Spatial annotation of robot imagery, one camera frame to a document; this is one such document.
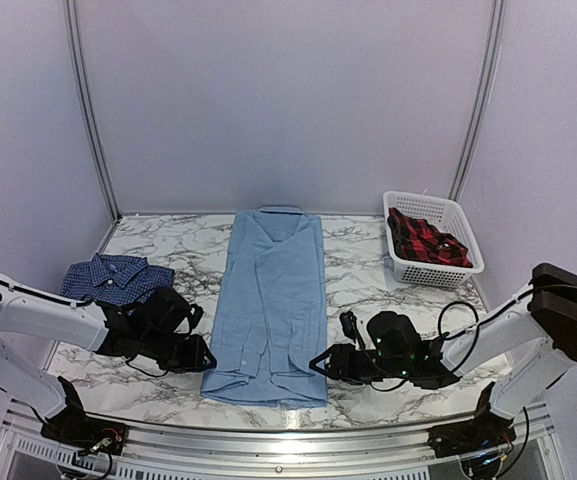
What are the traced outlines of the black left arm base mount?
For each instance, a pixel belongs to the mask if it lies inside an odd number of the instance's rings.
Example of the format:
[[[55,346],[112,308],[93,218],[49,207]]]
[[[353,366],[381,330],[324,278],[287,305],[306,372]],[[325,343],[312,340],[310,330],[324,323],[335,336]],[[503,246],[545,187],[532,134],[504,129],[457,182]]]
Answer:
[[[103,448],[111,455],[120,455],[125,444],[127,426],[123,423],[89,416],[71,382],[57,378],[65,394],[65,408],[47,417],[40,434],[42,437],[92,452],[93,446],[109,440]]]

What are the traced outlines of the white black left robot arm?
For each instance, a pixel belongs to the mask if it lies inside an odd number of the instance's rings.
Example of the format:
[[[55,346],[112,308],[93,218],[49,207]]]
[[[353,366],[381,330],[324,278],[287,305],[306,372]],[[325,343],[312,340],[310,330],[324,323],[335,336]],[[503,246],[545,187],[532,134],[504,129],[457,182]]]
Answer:
[[[18,356],[3,336],[22,334],[74,345],[107,357],[138,356],[163,372],[197,373],[217,359],[194,332],[203,310],[169,287],[153,289],[143,302],[117,306],[74,300],[37,290],[0,274],[0,389],[33,407],[74,445],[93,438],[94,423],[74,386]]]

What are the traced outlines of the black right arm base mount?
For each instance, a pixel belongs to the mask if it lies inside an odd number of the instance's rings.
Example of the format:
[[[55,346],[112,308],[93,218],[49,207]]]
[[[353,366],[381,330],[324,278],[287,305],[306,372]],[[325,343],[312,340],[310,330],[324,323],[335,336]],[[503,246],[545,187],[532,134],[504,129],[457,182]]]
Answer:
[[[462,455],[514,441],[517,436],[513,421],[491,411],[494,382],[480,394],[472,419],[432,427],[427,445],[437,458]]]

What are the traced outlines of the light blue long sleeve shirt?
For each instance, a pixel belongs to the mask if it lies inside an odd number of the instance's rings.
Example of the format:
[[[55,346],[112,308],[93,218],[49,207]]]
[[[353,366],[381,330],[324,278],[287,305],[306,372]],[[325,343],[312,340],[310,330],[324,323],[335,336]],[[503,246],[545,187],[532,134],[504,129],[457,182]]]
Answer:
[[[211,334],[217,364],[207,399],[239,406],[318,408],[327,381],[309,366],[327,346],[320,217],[291,207],[235,215]]]

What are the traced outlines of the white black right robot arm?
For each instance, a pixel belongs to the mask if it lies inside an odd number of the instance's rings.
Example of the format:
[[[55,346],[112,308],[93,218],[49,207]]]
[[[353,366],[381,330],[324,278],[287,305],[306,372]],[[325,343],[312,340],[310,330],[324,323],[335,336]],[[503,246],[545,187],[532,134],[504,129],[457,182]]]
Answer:
[[[480,395],[481,405],[463,430],[483,448],[534,398],[577,365],[577,275],[542,263],[510,299],[472,325],[451,333],[439,328],[424,339],[412,320],[381,311],[361,335],[353,312],[340,315],[347,340],[312,358],[312,371],[332,380],[370,385],[396,379],[422,390],[439,390],[520,346],[531,348],[504,377]]]

